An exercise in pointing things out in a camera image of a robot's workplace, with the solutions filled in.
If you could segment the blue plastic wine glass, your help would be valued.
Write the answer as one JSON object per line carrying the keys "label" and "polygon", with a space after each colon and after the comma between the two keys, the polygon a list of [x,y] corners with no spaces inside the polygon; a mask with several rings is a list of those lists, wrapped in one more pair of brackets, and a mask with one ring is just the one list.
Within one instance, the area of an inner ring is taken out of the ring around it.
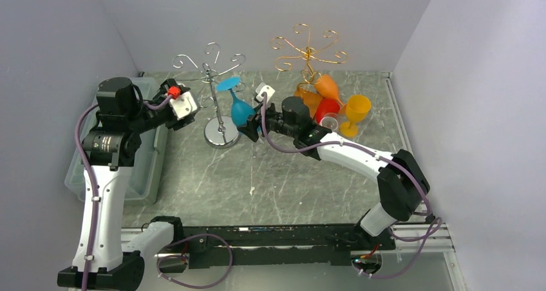
{"label": "blue plastic wine glass", "polygon": [[242,127],[246,125],[247,119],[256,114],[256,111],[250,104],[246,103],[236,96],[235,87],[240,84],[243,84],[243,82],[239,77],[231,77],[221,81],[216,86],[217,91],[229,91],[231,94],[231,118],[236,127]]}

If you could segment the clear plastic storage box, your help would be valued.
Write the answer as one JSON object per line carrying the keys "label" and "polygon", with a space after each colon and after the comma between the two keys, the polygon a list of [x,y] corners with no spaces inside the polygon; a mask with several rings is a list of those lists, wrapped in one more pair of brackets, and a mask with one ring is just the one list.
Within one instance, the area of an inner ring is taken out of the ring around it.
{"label": "clear plastic storage box", "polygon": [[[140,89],[144,100],[151,100],[159,90],[159,84],[151,77],[129,78]],[[94,109],[83,120],[80,139],[83,141],[90,129],[97,123]],[[135,154],[135,164],[129,177],[125,194],[125,205],[152,205],[157,200],[161,168],[165,158],[167,129],[160,126],[140,135],[141,145]],[[76,149],[64,180],[65,186],[77,195],[80,201],[86,196],[84,164]]]}

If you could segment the red plastic wine glass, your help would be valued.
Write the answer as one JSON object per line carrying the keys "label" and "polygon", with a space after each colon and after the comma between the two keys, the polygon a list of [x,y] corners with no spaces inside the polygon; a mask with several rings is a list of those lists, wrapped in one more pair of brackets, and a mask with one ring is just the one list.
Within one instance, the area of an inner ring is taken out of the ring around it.
{"label": "red plastic wine glass", "polygon": [[340,108],[341,107],[338,101],[334,99],[323,98],[315,111],[314,119],[319,124],[327,113],[337,114]]}

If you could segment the clear patterned wine glass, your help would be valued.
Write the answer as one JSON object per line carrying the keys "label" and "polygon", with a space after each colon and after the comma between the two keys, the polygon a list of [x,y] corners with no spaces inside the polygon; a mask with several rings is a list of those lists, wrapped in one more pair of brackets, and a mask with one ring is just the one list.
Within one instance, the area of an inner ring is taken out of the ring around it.
{"label": "clear patterned wine glass", "polygon": [[338,132],[339,115],[337,113],[326,113],[320,120],[319,125],[330,129],[332,132]]}

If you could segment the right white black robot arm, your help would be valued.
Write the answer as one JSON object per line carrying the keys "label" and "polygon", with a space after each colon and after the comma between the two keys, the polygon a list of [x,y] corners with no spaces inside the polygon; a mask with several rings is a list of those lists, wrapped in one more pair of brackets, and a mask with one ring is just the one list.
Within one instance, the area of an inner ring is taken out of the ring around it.
{"label": "right white black robot arm", "polygon": [[379,242],[380,234],[398,221],[408,221],[417,207],[426,201],[430,186],[414,156],[400,149],[389,153],[371,149],[345,139],[339,133],[314,123],[309,110],[299,97],[285,98],[281,111],[261,101],[236,123],[240,133],[253,142],[269,133],[293,138],[293,149],[271,146],[284,153],[301,153],[346,167],[378,185],[380,201],[357,223],[355,242],[370,249]]}

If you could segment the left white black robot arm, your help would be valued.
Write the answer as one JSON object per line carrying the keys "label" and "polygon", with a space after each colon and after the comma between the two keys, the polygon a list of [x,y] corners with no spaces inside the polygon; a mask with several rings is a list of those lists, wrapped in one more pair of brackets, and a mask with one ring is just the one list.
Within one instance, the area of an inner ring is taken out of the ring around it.
{"label": "left white black robot arm", "polygon": [[96,124],[86,136],[74,131],[84,166],[86,197],[79,244],[72,264],[57,275],[60,287],[79,290],[136,290],[146,263],[165,248],[185,243],[180,218],[159,216],[129,243],[122,243],[122,216],[141,135],[160,126],[179,130],[194,121],[200,106],[191,90],[174,79],[146,100],[133,81],[102,81],[88,108]]}

